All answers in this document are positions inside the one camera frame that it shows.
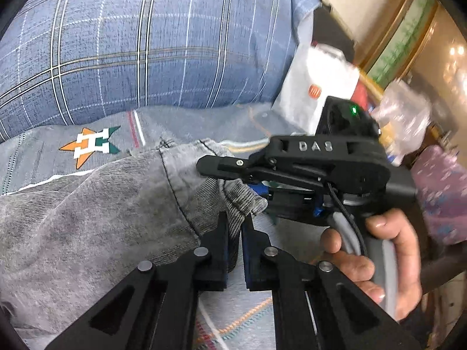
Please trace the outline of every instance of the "blue component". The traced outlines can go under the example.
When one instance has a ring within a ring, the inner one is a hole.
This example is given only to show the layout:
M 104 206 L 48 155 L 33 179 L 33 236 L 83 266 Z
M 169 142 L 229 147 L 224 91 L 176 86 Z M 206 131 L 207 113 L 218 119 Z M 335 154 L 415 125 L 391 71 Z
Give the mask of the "blue component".
M 248 186 L 253 189 L 257 194 L 261 195 L 267 195 L 269 193 L 269 187 L 267 185 L 264 185 L 263 183 L 259 184 L 248 184 Z
M 321 213 L 323 213 L 324 209 L 323 208 L 315 208 L 313 210 L 313 217 L 319 217 Z

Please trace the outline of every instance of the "hand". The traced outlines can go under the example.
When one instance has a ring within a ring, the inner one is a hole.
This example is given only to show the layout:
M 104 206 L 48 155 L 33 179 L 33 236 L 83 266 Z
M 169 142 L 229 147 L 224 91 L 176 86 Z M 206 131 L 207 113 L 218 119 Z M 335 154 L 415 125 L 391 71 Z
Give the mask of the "hand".
M 398 302 L 395 319 L 401 320 L 417 306 L 422 297 L 417 234 L 405 214 L 398 209 L 368 218 L 366 226 L 376 238 L 390 239 L 394 243 L 398 260 Z M 336 230 L 328 228 L 321 235 L 321 246 L 325 250 L 324 259 L 335 264 L 379 304 L 385 295 L 383 288 L 370 281 L 374 274 L 374 263 L 364 256 L 349 255 L 341 251 L 341 245 L 342 239 Z

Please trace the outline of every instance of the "screw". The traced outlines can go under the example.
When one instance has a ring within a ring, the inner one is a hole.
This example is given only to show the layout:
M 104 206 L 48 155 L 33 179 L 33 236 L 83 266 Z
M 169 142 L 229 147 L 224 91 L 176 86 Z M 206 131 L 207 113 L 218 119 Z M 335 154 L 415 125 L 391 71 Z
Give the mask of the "screw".
M 148 272 L 152 268 L 152 263 L 148 260 L 142 260 L 138 263 L 138 270 L 140 272 Z
M 276 247 L 269 246 L 264 249 L 264 254 L 268 257 L 275 257 L 277 254 L 279 254 L 279 250 L 277 250 Z
M 322 262 L 319 262 L 319 269 L 324 272 L 329 272 L 333 269 L 332 263 L 323 260 Z
M 195 250 L 193 250 L 193 253 L 197 257 L 204 257 L 209 254 L 209 250 L 206 247 L 197 247 Z

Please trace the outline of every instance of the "pink patterned cloth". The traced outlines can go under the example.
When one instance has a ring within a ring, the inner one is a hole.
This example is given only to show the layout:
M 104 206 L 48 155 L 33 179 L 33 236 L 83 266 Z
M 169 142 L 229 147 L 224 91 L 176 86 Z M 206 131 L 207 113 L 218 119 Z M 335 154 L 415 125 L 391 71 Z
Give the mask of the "pink patterned cloth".
M 429 146 L 412 168 L 430 236 L 445 245 L 467 239 L 467 170 L 439 146 Z

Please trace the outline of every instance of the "gray handle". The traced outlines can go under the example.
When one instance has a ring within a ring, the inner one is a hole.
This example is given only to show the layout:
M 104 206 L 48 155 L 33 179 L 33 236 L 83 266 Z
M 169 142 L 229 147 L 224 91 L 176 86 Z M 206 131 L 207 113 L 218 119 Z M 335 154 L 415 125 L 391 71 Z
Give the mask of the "gray handle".
M 358 238 L 344 215 L 334 212 L 327 221 L 329 226 L 339 232 L 342 238 L 342 250 L 348 254 L 361 255 Z M 368 256 L 374 263 L 372 281 L 383 287 L 386 292 L 386 296 L 379 305 L 394 318 L 398 297 L 398 263 L 394 244 L 388 240 L 377 239 L 367 231 L 363 232 L 362 236 L 367 246 Z

